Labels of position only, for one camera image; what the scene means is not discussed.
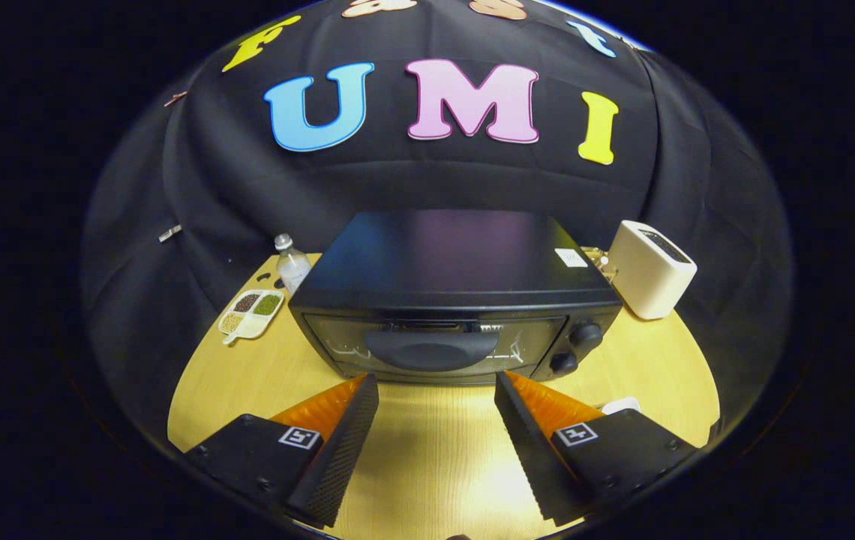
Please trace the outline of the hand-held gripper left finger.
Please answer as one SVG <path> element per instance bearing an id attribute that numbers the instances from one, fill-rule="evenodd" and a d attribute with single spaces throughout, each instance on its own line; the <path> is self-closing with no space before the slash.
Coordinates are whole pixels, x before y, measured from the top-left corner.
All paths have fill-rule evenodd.
<path id="1" fill-rule="evenodd" d="M 331 527 L 379 402 L 372 373 L 353 377 L 268 419 L 238 415 L 186 455 L 260 509 Z"/>

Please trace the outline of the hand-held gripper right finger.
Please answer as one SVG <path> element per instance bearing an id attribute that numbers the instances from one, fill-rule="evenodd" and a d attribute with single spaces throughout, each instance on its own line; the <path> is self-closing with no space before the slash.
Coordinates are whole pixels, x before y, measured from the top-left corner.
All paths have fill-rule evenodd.
<path id="1" fill-rule="evenodd" d="M 510 371 L 495 404 L 544 519 L 599 522 L 636 503 L 694 445 L 634 408 L 607 414 Z"/>

